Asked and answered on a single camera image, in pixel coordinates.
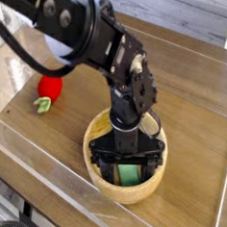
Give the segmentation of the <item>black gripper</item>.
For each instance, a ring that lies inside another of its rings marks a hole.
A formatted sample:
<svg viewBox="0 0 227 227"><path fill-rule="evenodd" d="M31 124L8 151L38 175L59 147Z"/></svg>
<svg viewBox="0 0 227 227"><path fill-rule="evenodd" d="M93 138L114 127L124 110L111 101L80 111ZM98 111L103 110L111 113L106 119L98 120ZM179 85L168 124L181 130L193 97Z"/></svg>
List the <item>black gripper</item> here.
<svg viewBox="0 0 227 227"><path fill-rule="evenodd" d="M104 181L114 184L113 164L139 164L141 180L146 182L155 174L156 166L163 163L165 143L160 140L161 129L154 135L136 129L133 133L118 133L111 129L107 134L88 142L90 160L101 169Z"/></svg>

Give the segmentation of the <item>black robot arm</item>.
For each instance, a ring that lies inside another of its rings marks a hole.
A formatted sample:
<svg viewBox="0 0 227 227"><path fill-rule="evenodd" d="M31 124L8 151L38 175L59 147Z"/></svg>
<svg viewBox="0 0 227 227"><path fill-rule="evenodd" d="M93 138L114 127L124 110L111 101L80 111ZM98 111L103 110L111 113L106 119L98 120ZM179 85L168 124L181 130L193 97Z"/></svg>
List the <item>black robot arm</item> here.
<svg viewBox="0 0 227 227"><path fill-rule="evenodd" d="M142 43L114 17L109 0L0 0L31 20L35 29L56 41L65 52L58 57L64 66L51 70L42 66L16 42L5 28L1 36L30 67L51 77L65 76L84 63L103 73L112 98L109 119L112 129L88 145L91 162L104 180L114 182L114 168L137 164L141 180L152 177L163 163L165 144L139 126L152 112L157 87L148 69Z"/></svg>

